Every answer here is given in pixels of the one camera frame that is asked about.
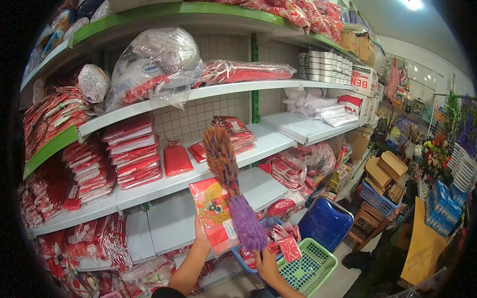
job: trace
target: green shelf edge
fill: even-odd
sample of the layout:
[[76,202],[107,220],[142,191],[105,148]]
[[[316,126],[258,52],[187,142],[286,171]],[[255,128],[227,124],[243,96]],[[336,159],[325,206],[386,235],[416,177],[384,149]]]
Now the green shelf edge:
[[50,156],[57,153],[64,147],[78,140],[78,133],[76,132],[76,126],[72,124],[67,129],[59,133],[56,137],[52,138],[48,143],[35,153],[34,156],[25,164],[23,172],[23,180],[30,176],[33,171],[36,170],[42,163],[44,163]]
[[[243,18],[251,18],[258,21],[264,21],[278,26],[283,26],[289,29],[296,29],[287,19],[260,10],[250,10],[236,5],[213,2],[169,2],[141,6],[134,9],[122,11],[104,19],[97,20],[94,23],[89,24],[88,26],[74,33],[72,47],[74,48],[75,45],[77,45],[78,43],[81,43],[82,41],[92,37],[93,35],[103,30],[112,28],[120,24],[133,22],[135,20],[143,20],[146,18],[185,13],[225,14]],[[317,40],[321,43],[329,45],[339,50],[343,54],[349,56],[351,59],[359,61],[359,58],[356,55],[345,50],[344,48],[342,48],[341,46],[323,35],[311,32],[308,37],[311,40]]]

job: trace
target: hand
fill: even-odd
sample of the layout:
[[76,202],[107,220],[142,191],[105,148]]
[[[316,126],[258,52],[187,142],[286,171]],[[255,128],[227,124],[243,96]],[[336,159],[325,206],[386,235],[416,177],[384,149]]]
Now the hand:
[[204,248],[207,249],[212,249],[212,245],[210,244],[210,241],[204,232],[204,228],[202,227],[202,223],[200,222],[199,215],[196,214],[196,221],[194,223],[194,226],[196,228],[196,240],[195,242],[198,242],[203,246]]
[[277,255],[268,248],[262,250],[262,257],[256,250],[253,251],[255,257],[255,264],[259,276],[272,288],[275,288],[278,284],[285,282],[285,279],[278,272]]

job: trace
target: floor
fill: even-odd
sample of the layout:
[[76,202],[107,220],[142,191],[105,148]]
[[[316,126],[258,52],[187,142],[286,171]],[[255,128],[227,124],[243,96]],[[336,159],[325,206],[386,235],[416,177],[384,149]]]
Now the floor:
[[[381,234],[371,240],[362,251],[372,251],[378,244]],[[351,247],[356,242],[352,239],[345,240],[334,252],[335,257],[340,261],[338,267],[333,271],[325,283],[313,294],[313,298],[342,298],[351,288],[358,278],[361,270],[347,269],[341,264],[341,260],[351,252]],[[262,285],[251,274],[240,275],[226,283],[198,295],[199,298],[248,298],[254,289],[262,288]]]

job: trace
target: white label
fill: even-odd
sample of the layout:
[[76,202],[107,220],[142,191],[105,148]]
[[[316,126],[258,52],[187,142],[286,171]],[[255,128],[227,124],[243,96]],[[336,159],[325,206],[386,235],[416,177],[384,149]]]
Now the white label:
[[237,121],[232,122],[232,126],[235,130],[240,130],[240,126],[237,124]]
[[233,218],[227,219],[222,224],[224,225],[225,232],[227,233],[229,239],[235,239],[238,237],[237,232],[235,231]]
[[78,185],[73,185],[73,187],[70,190],[70,194],[68,195],[68,198],[73,199],[76,198],[76,193],[78,192]]

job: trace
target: green plastic basket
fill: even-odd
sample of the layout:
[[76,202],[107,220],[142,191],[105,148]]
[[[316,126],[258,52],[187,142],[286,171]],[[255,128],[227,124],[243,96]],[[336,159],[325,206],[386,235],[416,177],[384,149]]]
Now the green plastic basket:
[[277,261],[280,275],[307,297],[318,290],[338,266],[338,259],[312,238],[298,243],[302,257],[287,263],[284,258]]

